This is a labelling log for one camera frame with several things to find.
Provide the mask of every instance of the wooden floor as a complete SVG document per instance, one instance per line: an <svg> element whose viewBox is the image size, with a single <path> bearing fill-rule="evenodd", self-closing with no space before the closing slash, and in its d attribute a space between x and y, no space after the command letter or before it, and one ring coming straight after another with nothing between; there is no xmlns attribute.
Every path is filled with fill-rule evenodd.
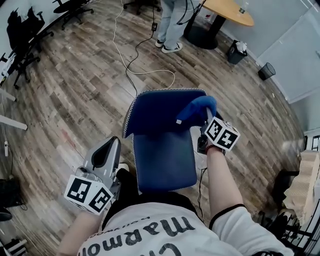
<svg viewBox="0 0 320 256"><path fill-rule="evenodd" d="M13 220L0 223L0 239L26 236L46 256L54 255L67 227L78 210L63 198L68 178L82 164L86 151L109 136L121 137L122 124L135 91L125 76L125 68L112 43L114 18L121 11L120 0L92 4L83 24L77 21L61 30L52 30L39 55L40 63L28 70L31 83L21 78L15 91L10 77L4 88L18 102L4 101L6 116L26 123L27 131L6 128L13 151L13 174L20 179L28 207L11 208ZM152 9L140 16L126 10L118 19L116 43L126 63L136 55L135 45L151 34ZM160 22L160 13L156 12ZM270 192L277 173L297 170L297 154L303 150L303 133L283 95L271 80L262 82L258 67L246 57L238 65L228 64L225 52L231 40L218 35L215 50L197 48L186 40L183 50L163 54L155 48L156 36L139 48L133 71L168 69L175 73L173 88L201 88L218 102L218 111L241 133L236 147L226 154L231 172L249 211L274 208ZM130 74L139 92L163 89L172 82L169 73ZM4 131L1 127L1 143ZM192 129L194 141L199 129ZM130 140L121 139L121 160L134 165ZM10 172L11 158L0 154L1 175ZM205 156L195 154L198 177L206 166ZM208 176L202 184L205 222L210 220ZM181 191L196 205L199 182ZM41 255L28 242L31 255Z"/></svg>

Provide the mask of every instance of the black wastebasket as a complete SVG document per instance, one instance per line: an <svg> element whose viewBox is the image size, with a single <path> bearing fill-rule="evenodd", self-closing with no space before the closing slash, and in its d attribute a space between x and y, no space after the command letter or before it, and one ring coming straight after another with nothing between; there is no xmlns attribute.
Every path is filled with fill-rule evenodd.
<svg viewBox="0 0 320 256"><path fill-rule="evenodd" d="M248 56L247 51L244 53L238 51L237 40L234 40L226 55L228 56L228 62L231 64L238 64L244 57Z"/></svg>
<svg viewBox="0 0 320 256"><path fill-rule="evenodd" d="M264 81L267 80L268 78L274 76L276 74L276 71L274 67L267 62L259 71L258 75L259 77Z"/></svg>

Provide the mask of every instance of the blue cloth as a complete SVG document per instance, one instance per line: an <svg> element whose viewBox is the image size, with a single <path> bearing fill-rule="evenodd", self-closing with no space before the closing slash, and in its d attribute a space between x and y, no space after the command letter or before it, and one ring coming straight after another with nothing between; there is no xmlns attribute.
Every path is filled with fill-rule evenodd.
<svg viewBox="0 0 320 256"><path fill-rule="evenodd" d="M212 117L217 113L217 101L212 96L200 96L191 101L177 116L177 120L185 121L201 116L203 120L208 119L207 110L209 108Z"/></svg>

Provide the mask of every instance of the desk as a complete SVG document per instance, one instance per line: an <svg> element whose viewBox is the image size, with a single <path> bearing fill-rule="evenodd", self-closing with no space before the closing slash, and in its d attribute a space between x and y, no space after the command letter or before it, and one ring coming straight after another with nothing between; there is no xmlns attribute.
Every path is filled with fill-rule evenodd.
<svg viewBox="0 0 320 256"><path fill-rule="evenodd" d="M193 14L183 34L190 43L203 49L215 49L218 46L216 35L226 19L248 27L255 24L247 11L239 12L240 6L233 0L206 0L203 7L217 14L210 29L193 25L196 18Z"/></svg>

